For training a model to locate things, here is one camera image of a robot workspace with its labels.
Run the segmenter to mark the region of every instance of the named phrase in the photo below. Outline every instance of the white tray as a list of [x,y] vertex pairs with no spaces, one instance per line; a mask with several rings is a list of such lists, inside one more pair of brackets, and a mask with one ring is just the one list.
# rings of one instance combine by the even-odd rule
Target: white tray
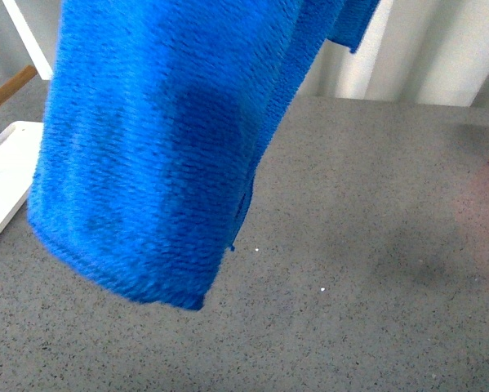
[[42,122],[16,121],[0,134],[0,233],[27,198],[41,138]]

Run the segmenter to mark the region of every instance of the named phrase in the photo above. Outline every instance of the speckled quartz countertop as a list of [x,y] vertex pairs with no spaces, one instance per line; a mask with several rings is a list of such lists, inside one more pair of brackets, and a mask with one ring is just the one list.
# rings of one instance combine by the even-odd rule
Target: speckled quartz countertop
[[[0,131],[41,121],[33,80]],[[489,391],[489,110],[297,98],[199,313],[0,236],[0,391]]]

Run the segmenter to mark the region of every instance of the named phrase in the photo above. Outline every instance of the wooden handle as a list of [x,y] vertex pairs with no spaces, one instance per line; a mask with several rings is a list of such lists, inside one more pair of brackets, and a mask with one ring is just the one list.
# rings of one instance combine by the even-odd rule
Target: wooden handle
[[21,71],[16,73],[5,84],[0,86],[0,106],[11,96],[16,94],[20,88],[29,82],[31,78],[38,74],[38,71],[32,66],[27,65]]

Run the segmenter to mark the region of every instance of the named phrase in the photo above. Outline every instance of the countertop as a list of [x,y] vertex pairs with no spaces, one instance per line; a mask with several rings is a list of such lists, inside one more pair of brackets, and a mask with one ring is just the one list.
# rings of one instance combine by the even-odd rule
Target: countertop
[[488,159],[489,109],[297,97],[198,313],[77,276],[23,207],[0,236],[0,391],[489,391]]

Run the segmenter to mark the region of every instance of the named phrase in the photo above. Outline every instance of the blue fleece fabric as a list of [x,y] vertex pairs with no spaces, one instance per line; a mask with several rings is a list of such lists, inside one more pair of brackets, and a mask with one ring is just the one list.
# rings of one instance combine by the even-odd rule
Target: blue fleece fabric
[[29,222],[138,302],[202,308],[257,165],[326,39],[378,0],[65,0]]

